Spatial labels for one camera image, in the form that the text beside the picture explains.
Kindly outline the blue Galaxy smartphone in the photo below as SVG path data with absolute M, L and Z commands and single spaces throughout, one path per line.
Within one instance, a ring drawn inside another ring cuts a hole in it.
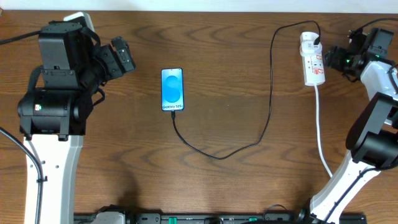
M 162 110 L 184 109 L 183 70 L 165 68 L 161 71 Z

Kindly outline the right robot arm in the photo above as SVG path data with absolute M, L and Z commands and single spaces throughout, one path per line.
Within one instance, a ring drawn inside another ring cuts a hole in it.
M 397 64 L 387 57 L 394 33 L 362 28 L 350 33 L 349 46 L 334 46 L 323 57 L 327 67 L 366 88 L 369 103 L 346 138 L 347 153 L 326 186 L 310 199 L 304 223 L 339 223 L 353 197 L 373 177 L 397 167 Z

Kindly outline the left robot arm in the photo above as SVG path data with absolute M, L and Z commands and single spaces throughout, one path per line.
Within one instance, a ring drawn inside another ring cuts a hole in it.
M 17 106 L 24 145 L 34 157 L 27 165 L 24 221 L 71 223 L 92 97 L 136 65 L 123 38 L 102 45 L 81 22 L 51 22 L 38 41 L 43 64 L 31 73 Z

